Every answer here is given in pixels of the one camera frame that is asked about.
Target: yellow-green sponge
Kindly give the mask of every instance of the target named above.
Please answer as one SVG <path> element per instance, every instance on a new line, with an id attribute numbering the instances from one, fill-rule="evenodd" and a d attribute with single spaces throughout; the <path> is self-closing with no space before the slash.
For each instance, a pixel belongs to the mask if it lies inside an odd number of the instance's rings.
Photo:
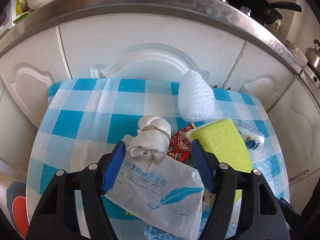
<path id="1" fill-rule="evenodd" d="M 230 119 L 221 119 L 192 129 L 186 133 L 188 139 L 198 139 L 206 152 L 213 153 L 219 160 L 234 170 L 251 172 L 252 161 L 238 130 Z M 235 201 L 241 197 L 236 191 Z"/>

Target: crumpled white cloth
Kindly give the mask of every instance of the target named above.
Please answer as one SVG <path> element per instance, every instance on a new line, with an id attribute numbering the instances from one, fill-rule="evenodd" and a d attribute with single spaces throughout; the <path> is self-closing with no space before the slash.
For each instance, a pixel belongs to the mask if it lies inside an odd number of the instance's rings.
<path id="1" fill-rule="evenodd" d="M 167 155 L 171 136 L 170 124 L 161 117 L 146 115 L 138 122 L 138 135 L 125 135 L 126 152 L 144 171 L 151 171 Z"/>

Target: pan handle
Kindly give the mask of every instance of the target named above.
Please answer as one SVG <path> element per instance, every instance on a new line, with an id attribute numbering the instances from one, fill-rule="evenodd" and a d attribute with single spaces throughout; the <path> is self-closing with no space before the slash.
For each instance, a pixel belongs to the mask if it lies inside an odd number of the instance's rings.
<path id="1" fill-rule="evenodd" d="M 270 4 L 273 8 L 302 12 L 301 6 L 293 2 L 271 2 Z"/>

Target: table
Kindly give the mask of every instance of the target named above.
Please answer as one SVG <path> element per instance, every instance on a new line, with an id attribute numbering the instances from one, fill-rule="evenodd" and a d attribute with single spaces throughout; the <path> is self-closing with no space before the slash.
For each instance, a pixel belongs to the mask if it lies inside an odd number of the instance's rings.
<path id="1" fill-rule="evenodd" d="M 137 135 L 144 115 L 166 119 L 172 134 L 184 128 L 178 111 L 179 84 L 169 81 L 130 79 L 71 79 L 50 87 L 48 110 L 42 120 L 31 153 L 27 177 L 29 221 L 52 176 L 58 169 L 82 170 L 112 151 L 124 135 Z M 217 100 L 215 119 L 240 120 L 265 136 L 258 151 L 249 150 L 253 168 L 261 170 L 277 197 L 289 201 L 289 184 L 281 148 L 271 122 L 257 98 L 213 88 Z M 128 214 L 103 196 L 103 203 L 119 239 L 141 239 L 144 221 Z M 81 233 L 89 236 L 76 192 Z M 239 205 L 234 208 L 237 217 Z"/>

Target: red object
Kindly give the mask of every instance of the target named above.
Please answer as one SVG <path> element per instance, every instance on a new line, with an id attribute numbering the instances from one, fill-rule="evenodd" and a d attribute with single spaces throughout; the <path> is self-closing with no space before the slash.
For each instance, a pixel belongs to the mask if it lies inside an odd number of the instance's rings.
<path id="1" fill-rule="evenodd" d="M 193 123 L 189 124 L 182 130 L 172 135 L 169 146 L 172 149 L 168 151 L 167 155 L 179 162 L 184 162 L 191 155 L 191 142 L 186 137 L 186 132 L 194 129 Z"/>
<path id="2" fill-rule="evenodd" d="M 25 197 L 17 196 L 14 199 L 12 203 L 12 214 L 19 233 L 22 235 L 24 239 L 26 239 L 27 232 L 29 229 L 29 223 L 27 217 L 27 203 Z"/>

